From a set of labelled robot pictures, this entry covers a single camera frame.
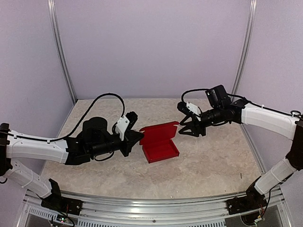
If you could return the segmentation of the red paper box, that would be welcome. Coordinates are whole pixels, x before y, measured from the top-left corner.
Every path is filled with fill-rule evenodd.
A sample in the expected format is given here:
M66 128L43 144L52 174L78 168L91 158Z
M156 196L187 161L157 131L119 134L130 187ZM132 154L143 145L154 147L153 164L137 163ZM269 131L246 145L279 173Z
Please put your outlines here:
M176 136L178 125L179 122L173 121L139 130L144 135L139 144L149 164L179 156L179 150L172 140Z

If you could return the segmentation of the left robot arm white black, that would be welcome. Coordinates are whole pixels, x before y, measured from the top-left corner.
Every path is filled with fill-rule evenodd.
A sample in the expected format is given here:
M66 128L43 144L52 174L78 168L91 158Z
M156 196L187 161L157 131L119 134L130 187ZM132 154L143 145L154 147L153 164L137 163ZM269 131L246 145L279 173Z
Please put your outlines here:
M64 165L78 166L95 157L120 151L124 157L144 135L132 130L135 120L121 117L114 132L107 130L107 120L93 117L85 121L76 137L63 139L27 138L9 129L9 124L0 125L0 175L13 180L39 197L47 199L56 210L66 206L66 199L55 180L45 180L19 162L19 158L49 160Z

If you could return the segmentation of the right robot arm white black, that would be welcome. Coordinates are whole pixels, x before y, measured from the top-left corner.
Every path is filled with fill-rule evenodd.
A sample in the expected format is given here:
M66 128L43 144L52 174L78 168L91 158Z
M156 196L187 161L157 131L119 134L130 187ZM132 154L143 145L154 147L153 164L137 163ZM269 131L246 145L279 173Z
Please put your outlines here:
M200 91L205 93L209 102L210 109L206 111L190 101L185 101L185 95ZM242 206L247 210L254 209L260 203L260 195L270 192L278 184L283 184L303 168L303 115L299 111L287 113L256 104L244 96L229 94L223 85L185 91L177 109L185 116L179 123L179 134L200 137L206 135L208 127L236 123L260 128L264 134L272 133L271 138L274 141L281 138L286 142L286 154L247 190L248 195L242 199Z

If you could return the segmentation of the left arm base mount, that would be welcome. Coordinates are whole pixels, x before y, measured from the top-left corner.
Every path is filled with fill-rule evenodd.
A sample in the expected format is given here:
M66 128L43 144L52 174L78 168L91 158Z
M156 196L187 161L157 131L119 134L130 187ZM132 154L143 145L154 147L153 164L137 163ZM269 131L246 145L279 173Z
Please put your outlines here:
M61 197L60 199L56 198L41 198L41 206L52 209L58 212L79 215L82 209L83 201Z

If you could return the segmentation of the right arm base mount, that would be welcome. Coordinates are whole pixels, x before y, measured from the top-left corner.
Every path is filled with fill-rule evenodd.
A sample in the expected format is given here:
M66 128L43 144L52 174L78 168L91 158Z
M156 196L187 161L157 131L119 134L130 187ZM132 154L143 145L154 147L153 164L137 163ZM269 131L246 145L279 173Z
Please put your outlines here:
M233 215L265 207L267 201L264 196L261 196L258 200L249 199L248 196L243 196L227 200L226 205L229 215Z

